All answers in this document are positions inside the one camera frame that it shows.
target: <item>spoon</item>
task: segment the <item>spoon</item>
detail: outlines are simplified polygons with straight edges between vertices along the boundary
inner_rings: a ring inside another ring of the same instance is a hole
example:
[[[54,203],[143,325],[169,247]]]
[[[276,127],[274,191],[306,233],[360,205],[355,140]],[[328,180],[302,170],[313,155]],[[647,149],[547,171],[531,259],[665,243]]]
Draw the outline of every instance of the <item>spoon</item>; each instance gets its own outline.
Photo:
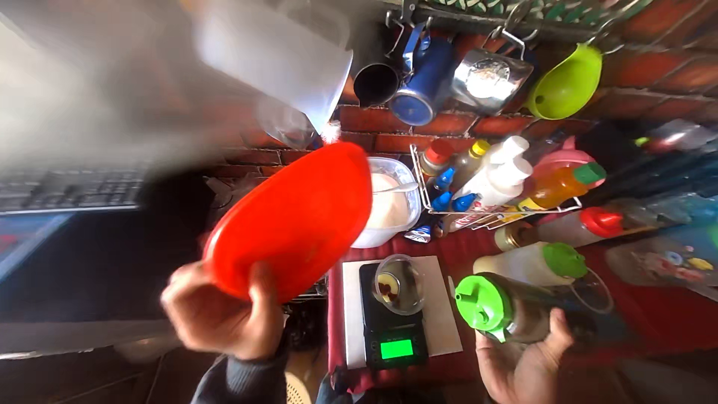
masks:
[[[385,192],[409,192],[410,190],[415,190],[418,187],[419,187],[418,183],[406,183],[406,184],[401,184],[400,186],[394,187],[394,188],[389,188],[389,189],[384,189],[384,190],[375,190],[372,193],[377,194],[377,193],[385,193]]]

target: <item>hand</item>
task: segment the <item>hand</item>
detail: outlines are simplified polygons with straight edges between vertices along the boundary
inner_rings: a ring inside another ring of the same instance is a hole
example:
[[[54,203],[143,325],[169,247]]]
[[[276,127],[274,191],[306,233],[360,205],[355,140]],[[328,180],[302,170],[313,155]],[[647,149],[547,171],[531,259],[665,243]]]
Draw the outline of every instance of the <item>hand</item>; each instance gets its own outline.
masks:
[[[491,398],[499,404],[553,404],[556,375],[564,351],[574,343],[563,310],[551,310],[551,332],[530,345],[514,370],[493,341],[476,331],[476,357],[481,378]]]
[[[272,357],[284,319],[274,277],[264,262],[252,265],[251,303],[226,295],[211,282],[201,262],[175,271],[162,292],[162,305],[188,349],[219,352],[243,360]]]

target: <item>white powder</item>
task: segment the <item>white powder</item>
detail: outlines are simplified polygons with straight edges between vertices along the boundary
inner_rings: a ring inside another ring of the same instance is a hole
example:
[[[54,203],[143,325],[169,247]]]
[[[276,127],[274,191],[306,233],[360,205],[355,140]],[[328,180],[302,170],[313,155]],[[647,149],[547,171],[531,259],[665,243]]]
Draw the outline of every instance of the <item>white powder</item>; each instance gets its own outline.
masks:
[[[372,173],[372,191],[385,190],[399,183],[386,174]],[[403,226],[409,221],[409,205],[404,192],[385,192],[373,195],[371,215],[366,226],[372,229]]]

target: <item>green display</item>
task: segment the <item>green display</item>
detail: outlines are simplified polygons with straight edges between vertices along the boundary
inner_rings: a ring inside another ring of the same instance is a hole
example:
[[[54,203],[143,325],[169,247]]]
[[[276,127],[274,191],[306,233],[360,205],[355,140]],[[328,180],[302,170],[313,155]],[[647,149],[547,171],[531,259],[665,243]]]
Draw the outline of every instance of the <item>green display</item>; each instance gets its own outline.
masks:
[[[402,339],[400,341],[382,342],[381,359],[391,359],[398,357],[407,357],[414,354],[414,348],[411,346],[410,339]]]

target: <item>keyboard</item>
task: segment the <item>keyboard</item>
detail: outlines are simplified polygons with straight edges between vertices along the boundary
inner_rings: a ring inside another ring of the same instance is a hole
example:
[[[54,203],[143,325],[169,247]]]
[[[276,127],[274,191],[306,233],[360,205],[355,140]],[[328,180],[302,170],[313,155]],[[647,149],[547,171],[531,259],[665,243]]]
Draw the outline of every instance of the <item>keyboard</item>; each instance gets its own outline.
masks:
[[[147,167],[0,173],[0,216],[138,208]]]

